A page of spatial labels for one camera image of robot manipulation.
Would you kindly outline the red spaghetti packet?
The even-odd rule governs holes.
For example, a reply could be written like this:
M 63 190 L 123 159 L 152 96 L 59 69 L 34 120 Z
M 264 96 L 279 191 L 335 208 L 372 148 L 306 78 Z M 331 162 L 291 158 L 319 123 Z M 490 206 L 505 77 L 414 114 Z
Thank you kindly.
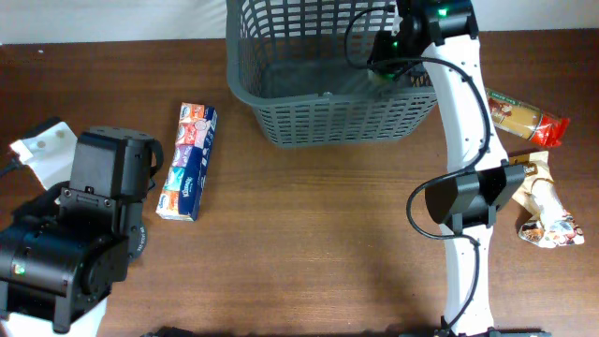
M 562 145 L 569 118 L 558 117 L 490 88 L 486 89 L 486 95 L 496 127 L 542 147 Z

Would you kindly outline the beige brown snack pouch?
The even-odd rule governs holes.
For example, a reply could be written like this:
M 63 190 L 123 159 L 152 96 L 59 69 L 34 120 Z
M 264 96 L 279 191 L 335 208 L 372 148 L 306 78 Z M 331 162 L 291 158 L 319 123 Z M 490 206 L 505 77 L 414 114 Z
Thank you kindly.
M 512 199 L 531 215 L 519 227 L 519 237 L 548 249 L 583 244 L 581 227 L 557 195 L 548 166 L 548 151 L 511 156 L 509 162 L 524 167 L 525 179 Z

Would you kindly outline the grey plastic lattice basket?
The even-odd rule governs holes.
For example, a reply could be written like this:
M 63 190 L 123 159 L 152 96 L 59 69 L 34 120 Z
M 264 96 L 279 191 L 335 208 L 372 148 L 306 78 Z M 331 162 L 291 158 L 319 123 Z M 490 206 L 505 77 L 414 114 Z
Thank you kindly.
M 401 139 L 437 101 L 424 71 L 364 68 L 399 20 L 384 1 L 227 0 L 227 83 L 281 148 Z

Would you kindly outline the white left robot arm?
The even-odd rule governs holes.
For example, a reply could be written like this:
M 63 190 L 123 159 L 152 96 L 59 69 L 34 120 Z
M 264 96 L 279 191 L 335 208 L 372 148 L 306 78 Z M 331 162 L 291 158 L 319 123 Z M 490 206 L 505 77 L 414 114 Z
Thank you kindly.
M 67 180 L 24 203 L 1 232 L 1 319 L 22 315 L 68 334 L 103 305 L 148 241 L 142 219 L 159 140 L 94 126 L 75 145 Z

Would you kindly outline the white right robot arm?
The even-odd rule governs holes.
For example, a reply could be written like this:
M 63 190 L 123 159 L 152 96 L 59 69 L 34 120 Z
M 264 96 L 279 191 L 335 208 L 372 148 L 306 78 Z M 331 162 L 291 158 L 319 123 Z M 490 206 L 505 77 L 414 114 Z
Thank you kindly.
M 424 67 L 446 138 L 447 173 L 417 187 L 445 247 L 447 296 L 438 336 L 500 336 L 489 304 L 489 246 L 498 212 L 523 183 L 497 136 L 483 84 L 475 10 L 469 1 L 399 1 L 398 30 L 374 41 L 367 68 L 380 75 Z

